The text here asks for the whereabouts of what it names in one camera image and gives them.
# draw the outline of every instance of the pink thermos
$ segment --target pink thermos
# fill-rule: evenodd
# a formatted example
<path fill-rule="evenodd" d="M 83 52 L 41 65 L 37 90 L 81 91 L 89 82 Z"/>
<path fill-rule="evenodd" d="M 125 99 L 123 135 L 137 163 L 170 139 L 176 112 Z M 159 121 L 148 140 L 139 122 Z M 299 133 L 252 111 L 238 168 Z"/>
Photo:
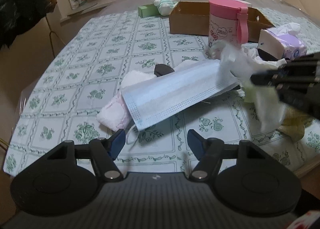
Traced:
<path fill-rule="evenodd" d="M 238 0 L 209 0 L 208 47 L 212 58 L 220 59 L 224 40 L 235 46 L 248 42 L 248 7 Z"/>

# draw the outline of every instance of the yellow cloth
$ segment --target yellow cloth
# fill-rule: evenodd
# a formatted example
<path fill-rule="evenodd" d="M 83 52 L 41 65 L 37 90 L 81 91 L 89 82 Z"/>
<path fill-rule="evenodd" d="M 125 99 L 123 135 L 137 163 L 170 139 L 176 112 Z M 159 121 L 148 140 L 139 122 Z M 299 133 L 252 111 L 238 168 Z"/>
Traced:
<path fill-rule="evenodd" d="M 284 121 L 278 130 L 290 136 L 295 143 L 303 138 L 305 127 L 311 125 L 313 119 L 313 117 L 306 113 L 288 107 Z"/>

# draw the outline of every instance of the green box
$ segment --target green box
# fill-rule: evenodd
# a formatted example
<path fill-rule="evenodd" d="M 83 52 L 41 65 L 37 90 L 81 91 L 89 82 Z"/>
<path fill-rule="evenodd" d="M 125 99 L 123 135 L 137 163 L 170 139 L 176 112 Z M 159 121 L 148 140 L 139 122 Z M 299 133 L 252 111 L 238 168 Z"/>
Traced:
<path fill-rule="evenodd" d="M 138 14 L 142 18 L 160 15 L 158 8 L 153 4 L 138 7 Z"/>

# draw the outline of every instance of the crumpled tissue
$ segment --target crumpled tissue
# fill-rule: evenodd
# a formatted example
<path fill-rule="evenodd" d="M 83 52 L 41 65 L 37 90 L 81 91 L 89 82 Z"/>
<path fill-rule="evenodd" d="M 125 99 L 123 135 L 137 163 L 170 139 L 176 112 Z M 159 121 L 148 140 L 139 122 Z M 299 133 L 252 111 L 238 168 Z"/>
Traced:
<path fill-rule="evenodd" d="M 262 132 L 279 128 L 284 120 L 287 106 L 279 101 L 274 87 L 253 85 L 250 77 L 258 72 L 275 70 L 283 64 L 286 64 L 285 59 L 263 61 L 256 49 L 240 50 L 231 44 L 226 44 L 221 52 L 221 67 L 239 79 L 245 92 L 245 102 L 252 102 L 256 107 Z"/>

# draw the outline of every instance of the brown cardboard box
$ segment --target brown cardboard box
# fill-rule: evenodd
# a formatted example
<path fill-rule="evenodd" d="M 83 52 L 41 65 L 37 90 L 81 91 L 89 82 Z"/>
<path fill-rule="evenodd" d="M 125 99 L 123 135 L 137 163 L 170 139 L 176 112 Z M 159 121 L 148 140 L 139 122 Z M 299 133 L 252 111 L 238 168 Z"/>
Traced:
<path fill-rule="evenodd" d="M 249 41 L 258 42 L 260 30 L 274 27 L 267 18 L 257 9 L 248 8 L 248 32 Z"/>
<path fill-rule="evenodd" d="M 207 36 L 209 11 L 208 2 L 179 2 L 169 15 L 170 33 Z M 270 27 L 274 25 L 260 11 L 248 8 L 249 41 L 258 42 L 260 30 Z"/>

